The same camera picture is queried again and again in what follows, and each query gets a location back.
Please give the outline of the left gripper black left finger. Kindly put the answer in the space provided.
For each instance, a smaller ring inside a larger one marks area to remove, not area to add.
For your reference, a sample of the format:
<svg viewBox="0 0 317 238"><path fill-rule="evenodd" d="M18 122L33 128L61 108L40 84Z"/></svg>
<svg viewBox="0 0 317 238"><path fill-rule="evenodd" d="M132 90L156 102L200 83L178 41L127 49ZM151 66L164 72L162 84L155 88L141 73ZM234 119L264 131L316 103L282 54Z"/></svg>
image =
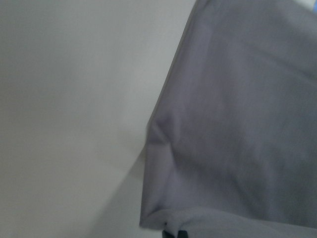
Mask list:
<svg viewBox="0 0 317 238"><path fill-rule="evenodd" d="M162 231L162 238L173 238L173 235L166 231Z"/></svg>

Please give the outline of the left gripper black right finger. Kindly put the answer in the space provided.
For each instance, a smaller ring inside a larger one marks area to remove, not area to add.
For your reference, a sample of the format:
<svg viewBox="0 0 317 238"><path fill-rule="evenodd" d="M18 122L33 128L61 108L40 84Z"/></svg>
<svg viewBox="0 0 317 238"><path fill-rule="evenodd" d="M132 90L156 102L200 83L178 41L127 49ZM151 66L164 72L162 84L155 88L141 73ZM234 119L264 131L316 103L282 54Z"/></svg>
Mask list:
<svg viewBox="0 0 317 238"><path fill-rule="evenodd" d="M184 230L179 230L177 234L177 238L188 238L188 233L187 231Z"/></svg>

